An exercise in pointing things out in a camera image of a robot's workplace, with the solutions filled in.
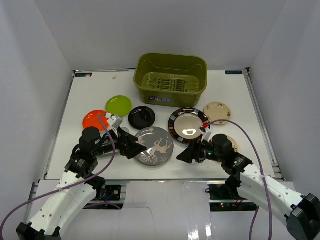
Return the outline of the grey deer pattern plate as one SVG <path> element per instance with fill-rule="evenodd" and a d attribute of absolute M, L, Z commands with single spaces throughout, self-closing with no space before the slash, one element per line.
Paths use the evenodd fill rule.
<path fill-rule="evenodd" d="M 165 164 L 174 152 L 174 142 L 171 135 L 160 127 L 146 127 L 136 135 L 137 143 L 145 146 L 146 150 L 134 159 L 140 164 L 157 167 Z"/>

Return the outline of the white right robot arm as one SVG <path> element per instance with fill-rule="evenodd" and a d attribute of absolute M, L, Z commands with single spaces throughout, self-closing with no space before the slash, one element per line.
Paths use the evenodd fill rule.
<path fill-rule="evenodd" d="M 314 240 L 320 234 L 319 198 L 311 193 L 303 195 L 264 175 L 249 158 L 234 150 L 226 135 L 217 134 L 211 142 L 193 140 L 177 160 L 221 163 L 229 175 L 225 181 L 229 198 L 241 197 L 268 211 L 296 240 Z"/>

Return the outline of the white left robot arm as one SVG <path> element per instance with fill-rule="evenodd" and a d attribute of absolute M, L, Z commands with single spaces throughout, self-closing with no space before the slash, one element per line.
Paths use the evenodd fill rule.
<path fill-rule="evenodd" d="M 105 196 L 106 180 L 93 171 L 98 157 L 119 152 L 132 159 L 146 151 L 138 138 L 120 127 L 101 135 L 96 127 L 82 131 L 69 162 L 52 194 L 28 223 L 20 223 L 16 233 L 21 240 L 60 240 L 66 228 L 86 205 Z"/>

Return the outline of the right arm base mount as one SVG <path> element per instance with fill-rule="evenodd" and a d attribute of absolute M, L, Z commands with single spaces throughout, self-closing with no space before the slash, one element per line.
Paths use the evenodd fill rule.
<path fill-rule="evenodd" d="M 250 212 L 257 209 L 257 205 L 238 195 L 225 184 L 209 184 L 205 190 L 209 194 L 211 212 Z"/>

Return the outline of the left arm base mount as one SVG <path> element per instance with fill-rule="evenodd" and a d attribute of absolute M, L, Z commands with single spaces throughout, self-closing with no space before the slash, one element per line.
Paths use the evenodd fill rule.
<path fill-rule="evenodd" d="M 121 185 L 104 185 L 97 191 L 96 201 L 119 201 L 121 199 L 122 186 Z"/>

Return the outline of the black rimmed cream plate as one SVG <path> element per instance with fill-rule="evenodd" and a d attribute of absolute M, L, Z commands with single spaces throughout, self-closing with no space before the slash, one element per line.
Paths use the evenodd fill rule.
<path fill-rule="evenodd" d="M 190 144 L 192 140 L 202 138 L 199 130 L 204 124 L 210 121 L 208 117 L 196 108 L 180 108 L 168 119 L 168 130 L 170 135 L 182 144 Z"/>

